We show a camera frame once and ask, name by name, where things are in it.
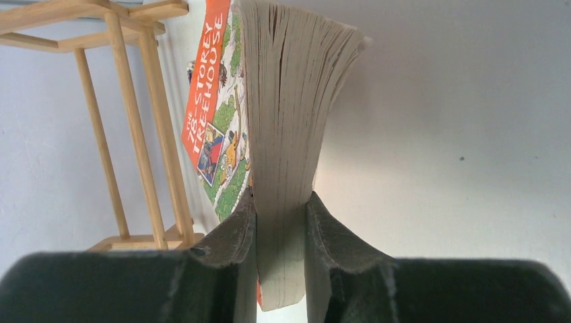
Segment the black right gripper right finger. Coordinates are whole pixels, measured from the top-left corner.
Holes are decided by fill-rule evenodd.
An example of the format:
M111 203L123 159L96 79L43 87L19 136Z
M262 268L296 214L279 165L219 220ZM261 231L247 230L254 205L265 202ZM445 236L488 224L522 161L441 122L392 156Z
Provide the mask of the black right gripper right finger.
M569 322L570 296L544 264L393 258L306 204L309 322Z

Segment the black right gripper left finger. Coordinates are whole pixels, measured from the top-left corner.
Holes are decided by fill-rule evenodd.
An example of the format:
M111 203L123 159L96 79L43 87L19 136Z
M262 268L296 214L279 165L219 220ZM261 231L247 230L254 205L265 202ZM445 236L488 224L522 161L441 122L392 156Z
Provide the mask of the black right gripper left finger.
M2 322L255 322L256 212L184 250L37 252L1 280Z

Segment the orange Treehouse book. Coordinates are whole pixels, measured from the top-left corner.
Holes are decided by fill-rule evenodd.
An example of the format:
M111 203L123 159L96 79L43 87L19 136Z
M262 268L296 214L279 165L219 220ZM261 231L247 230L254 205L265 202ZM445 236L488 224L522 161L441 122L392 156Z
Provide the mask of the orange Treehouse book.
M182 142L219 221L250 194L257 300L298 303L304 210L329 112L369 37L274 1L207 1Z

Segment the wooden book rack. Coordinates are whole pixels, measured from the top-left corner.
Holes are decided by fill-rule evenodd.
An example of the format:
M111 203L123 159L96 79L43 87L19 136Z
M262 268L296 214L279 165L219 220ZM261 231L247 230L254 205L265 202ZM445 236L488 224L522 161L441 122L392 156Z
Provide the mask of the wooden book rack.
M82 0L1 2L1 44L3 46L57 54L71 52L75 57L119 231L116 236L105 238L94 245L92 250L95 252L149 249L182 250L191 247L201 239L201 234L196 233L193 229L194 221L183 183L157 41L157 37L166 31L164 20L184 16L188 12L189 6L185 1L154 1L146 4ZM106 30L63 40L52 40L27 34L27 30L32 28L79 18L102 20L106 24ZM88 49L103 46L110 47L119 77L119 87L125 105L129 131L152 226L150 235L133 235L130 233L112 165L86 57ZM136 46L142 56L170 200L174 211L175 222L169 228L165 228L162 219L129 66L127 46Z

